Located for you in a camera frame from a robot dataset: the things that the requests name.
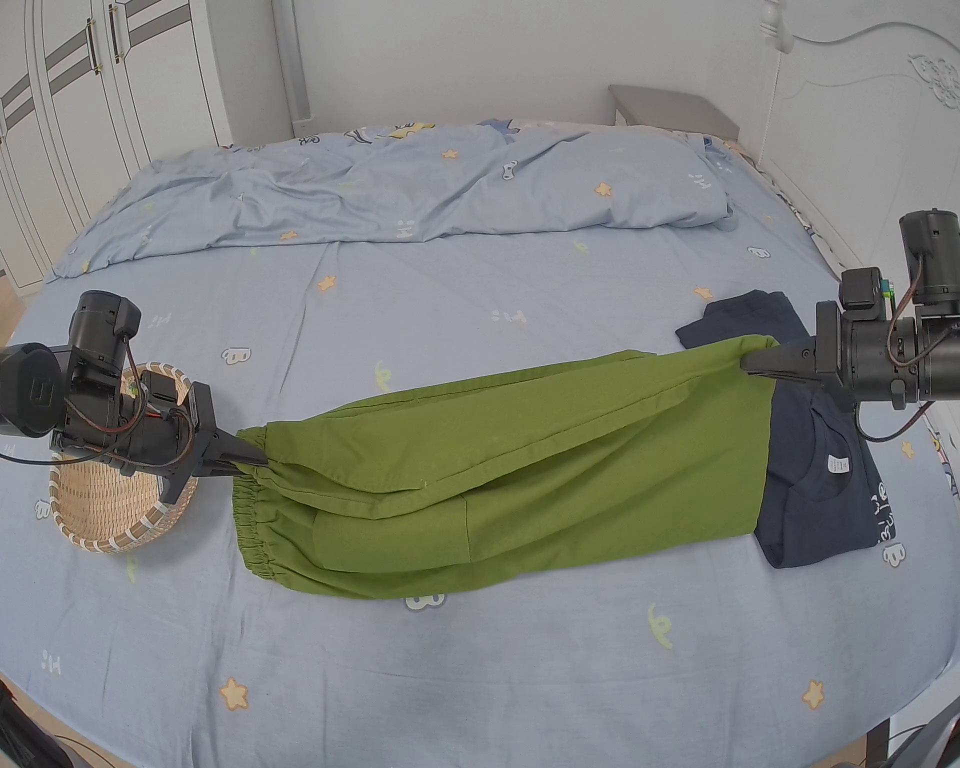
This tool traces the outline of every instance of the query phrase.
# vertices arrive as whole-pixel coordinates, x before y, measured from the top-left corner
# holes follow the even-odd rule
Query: green pants
[[[477,589],[756,527],[773,381],[747,336],[440,384],[241,432],[258,576],[358,598]]]

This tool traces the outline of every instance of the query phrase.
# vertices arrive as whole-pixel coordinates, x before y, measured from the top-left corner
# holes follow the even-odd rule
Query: navy blue t-shirt
[[[677,330],[685,348],[757,333],[781,344],[809,336],[783,293],[714,301]],[[818,563],[896,535],[870,449],[820,387],[777,381],[767,482],[755,535],[774,568]]]

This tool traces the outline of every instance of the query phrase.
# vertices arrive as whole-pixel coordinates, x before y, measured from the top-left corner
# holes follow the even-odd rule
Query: wardrobe door handle
[[[104,67],[102,64],[97,63],[97,47],[93,40],[93,24],[94,21],[92,18],[86,20],[86,48],[90,55],[90,68],[93,70],[94,75],[99,75]]]
[[[113,3],[110,3],[108,13],[110,17],[110,37],[113,39],[113,60],[119,64],[120,59],[122,59],[124,55],[120,52],[120,46],[117,45],[117,25],[113,20],[113,15],[120,13],[120,9]]]

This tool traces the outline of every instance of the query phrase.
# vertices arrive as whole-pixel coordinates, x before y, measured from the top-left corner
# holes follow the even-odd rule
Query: carved floral ornament
[[[950,109],[960,108],[960,75],[953,64],[946,59],[932,59],[929,56],[908,58],[941,104]]]

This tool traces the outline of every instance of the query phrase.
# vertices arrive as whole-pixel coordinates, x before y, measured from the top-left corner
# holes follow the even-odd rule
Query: wicker basket
[[[183,403],[190,390],[190,380],[183,372],[160,363],[137,369],[174,379],[178,401]],[[131,393],[132,383],[132,372],[124,371],[125,394]],[[70,543],[88,552],[127,552],[163,536],[180,519],[196,489],[197,478],[191,477],[177,503],[168,507],[160,503],[159,478],[152,474],[137,472],[124,477],[99,462],[50,467],[54,522]]]

